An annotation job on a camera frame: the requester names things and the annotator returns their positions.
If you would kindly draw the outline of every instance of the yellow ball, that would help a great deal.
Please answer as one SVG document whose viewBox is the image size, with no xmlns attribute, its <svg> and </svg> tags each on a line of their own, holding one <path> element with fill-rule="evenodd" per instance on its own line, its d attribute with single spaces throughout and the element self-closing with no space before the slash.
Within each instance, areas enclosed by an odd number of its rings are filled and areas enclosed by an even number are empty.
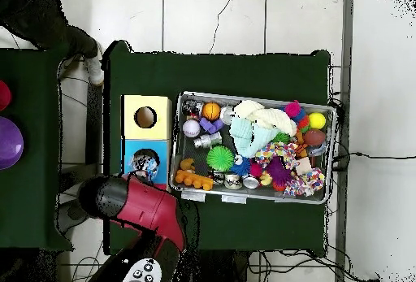
<svg viewBox="0 0 416 282">
<path fill-rule="evenodd" d="M 208 102 L 202 108 L 202 116 L 208 120 L 215 120 L 219 117 L 221 107 L 216 102 Z"/>
<path fill-rule="evenodd" d="M 312 114 L 310 114 L 309 121 L 311 129 L 322 129 L 325 123 L 327 122 L 325 116 L 323 114 L 320 114 L 319 112 L 313 112 Z"/>
</svg>

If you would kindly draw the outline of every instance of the person's leg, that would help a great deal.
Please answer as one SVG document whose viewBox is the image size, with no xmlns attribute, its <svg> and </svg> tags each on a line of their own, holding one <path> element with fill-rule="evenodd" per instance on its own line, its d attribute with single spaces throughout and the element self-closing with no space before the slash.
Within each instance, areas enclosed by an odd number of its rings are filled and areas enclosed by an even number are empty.
<svg viewBox="0 0 416 282">
<path fill-rule="evenodd" d="M 102 56 L 97 42 L 80 28 L 68 24 L 59 0 L 12 0 L 2 13 L 0 24 L 40 49 L 66 41 L 68 57 L 83 54 L 91 82 L 102 84 Z"/>
</svg>

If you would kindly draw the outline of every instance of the green cloth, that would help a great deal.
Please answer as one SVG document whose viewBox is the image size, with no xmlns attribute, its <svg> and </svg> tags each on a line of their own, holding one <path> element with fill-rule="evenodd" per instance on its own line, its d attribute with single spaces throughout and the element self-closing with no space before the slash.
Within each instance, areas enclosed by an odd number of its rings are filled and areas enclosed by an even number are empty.
<svg viewBox="0 0 416 282">
<path fill-rule="evenodd" d="M 67 53 L 0 49 L 0 80 L 12 102 L 0 115 L 24 138 L 20 160 L 0 171 L 0 247 L 70 250 L 54 224 L 58 192 L 59 96 L 56 74 Z"/>
<path fill-rule="evenodd" d="M 330 56 L 261 54 L 134 54 L 126 43 L 107 51 L 110 70 L 110 172 L 120 171 L 120 96 L 168 96 L 182 91 L 217 93 L 326 105 Z M 312 249 L 323 253 L 325 205 L 247 199 L 246 205 L 206 195 L 199 249 Z M 110 227 L 110 250 L 123 248 L 134 232 Z"/>
</svg>

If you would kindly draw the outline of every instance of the circular hole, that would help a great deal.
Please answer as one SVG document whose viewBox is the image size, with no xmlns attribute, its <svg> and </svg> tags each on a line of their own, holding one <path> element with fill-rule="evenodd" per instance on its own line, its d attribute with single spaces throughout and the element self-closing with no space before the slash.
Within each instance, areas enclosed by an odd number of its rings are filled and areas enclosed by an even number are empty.
<svg viewBox="0 0 416 282">
<path fill-rule="evenodd" d="M 134 114 L 134 121 L 140 128 L 152 128 L 156 120 L 156 111 L 150 106 L 143 106 Z"/>
</svg>

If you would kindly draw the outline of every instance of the gray bin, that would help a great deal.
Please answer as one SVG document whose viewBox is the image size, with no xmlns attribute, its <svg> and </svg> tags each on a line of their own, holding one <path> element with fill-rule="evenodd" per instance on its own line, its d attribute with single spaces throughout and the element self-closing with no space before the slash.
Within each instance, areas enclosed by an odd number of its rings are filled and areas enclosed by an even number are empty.
<svg viewBox="0 0 416 282">
<path fill-rule="evenodd" d="M 183 92 L 177 99 L 176 103 L 176 120 L 174 132 L 173 150 L 171 156 L 171 169 L 169 177 L 169 185 L 178 191 L 182 192 L 182 198 L 192 199 L 196 201 L 204 201 L 205 193 L 222 195 L 223 200 L 227 202 L 241 202 L 245 203 L 247 197 L 260 198 L 264 200 L 272 200 L 275 202 L 297 202 L 297 203 L 309 203 L 309 204 L 321 204 L 329 198 L 329 188 L 332 176 L 332 157 L 334 151 L 335 131 L 336 131 L 336 110 L 330 106 L 320 106 L 313 104 L 302 104 L 306 114 L 311 112 L 320 112 L 325 115 L 327 123 L 323 128 L 327 134 L 327 151 L 316 159 L 316 166 L 319 167 L 325 175 L 325 185 L 322 189 L 315 192 L 314 195 L 306 197 L 302 196 L 284 196 L 282 192 L 275 191 L 271 186 L 259 187 L 256 189 L 247 189 L 242 187 L 238 190 L 227 189 L 224 185 L 214 185 L 214 188 L 210 191 L 203 189 L 195 189 L 192 185 L 187 186 L 183 183 L 178 184 L 175 181 L 176 172 L 180 169 L 180 161 L 185 158 L 193 158 L 194 166 L 197 170 L 197 174 L 201 176 L 208 175 L 208 166 L 206 164 L 206 155 L 209 149 L 198 148 L 196 149 L 193 144 L 193 138 L 186 137 L 182 133 L 182 125 L 186 118 L 181 112 L 182 103 L 188 99 L 194 99 L 201 102 L 217 102 L 220 106 L 235 106 L 242 100 L 254 100 L 265 106 L 265 108 L 279 108 L 288 102 L 273 101 L 267 99 L 257 98 L 243 98 L 233 96 L 223 96 L 218 94 L 209 93 L 195 93 L 195 92 Z M 221 130 L 221 136 L 223 138 L 223 145 L 230 148 L 235 153 L 232 137 L 229 134 L 229 126 L 224 126 Z"/>
</svg>

